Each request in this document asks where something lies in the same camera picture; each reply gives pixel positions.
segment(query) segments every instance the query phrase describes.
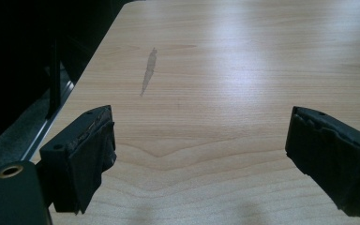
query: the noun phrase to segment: black mechanical part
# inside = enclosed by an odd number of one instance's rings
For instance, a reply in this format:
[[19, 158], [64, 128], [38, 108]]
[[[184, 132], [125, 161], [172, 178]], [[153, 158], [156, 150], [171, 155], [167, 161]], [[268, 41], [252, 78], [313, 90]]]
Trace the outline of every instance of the black mechanical part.
[[0, 168], [0, 224], [52, 224], [57, 212], [85, 210], [115, 160], [111, 106], [84, 112], [39, 150], [36, 165], [16, 161]]
[[349, 217], [360, 217], [360, 131], [323, 112], [293, 107], [285, 150]]

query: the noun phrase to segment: scratch mark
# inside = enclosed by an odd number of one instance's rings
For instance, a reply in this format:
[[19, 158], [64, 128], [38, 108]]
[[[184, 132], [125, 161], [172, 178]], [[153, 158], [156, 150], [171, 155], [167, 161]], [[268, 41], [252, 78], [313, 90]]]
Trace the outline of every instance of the scratch mark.
[[154, 48], [153, 51], [151, 51], [150, 56], [148, 57], [148, 63], [147, 63], [147, 70], [144, 74], [144, 81], [142, 82], [142, 92], [140, 93], [140, 96], [142, 97], [144, 94], [145, 89], [147, 89], [148, 83], [151, 80], [151, 77], [154, 74], [154, 68], [157, 61], [157, 50]]

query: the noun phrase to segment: wooden table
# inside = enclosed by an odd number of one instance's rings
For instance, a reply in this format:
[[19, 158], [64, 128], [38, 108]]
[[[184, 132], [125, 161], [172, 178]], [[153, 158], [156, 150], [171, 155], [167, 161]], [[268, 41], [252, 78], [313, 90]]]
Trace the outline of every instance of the wooden table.
[[54, 224], [360, 224], [284, 150], [293, 106], [360, 130], [360, 1], [127, 4], [44, 142], [103, 105], [118, 159]]

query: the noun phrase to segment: light wood surface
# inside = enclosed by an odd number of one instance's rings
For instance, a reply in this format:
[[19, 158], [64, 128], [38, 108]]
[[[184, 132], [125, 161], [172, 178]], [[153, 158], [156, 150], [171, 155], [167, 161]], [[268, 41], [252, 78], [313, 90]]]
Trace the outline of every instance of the light wood surface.
[[103, 105], [118, 159], [54, 224], [360, 224], [284, 149], [293, 106], [360, 130], [360, 1], [127, 4], [44, 142]]

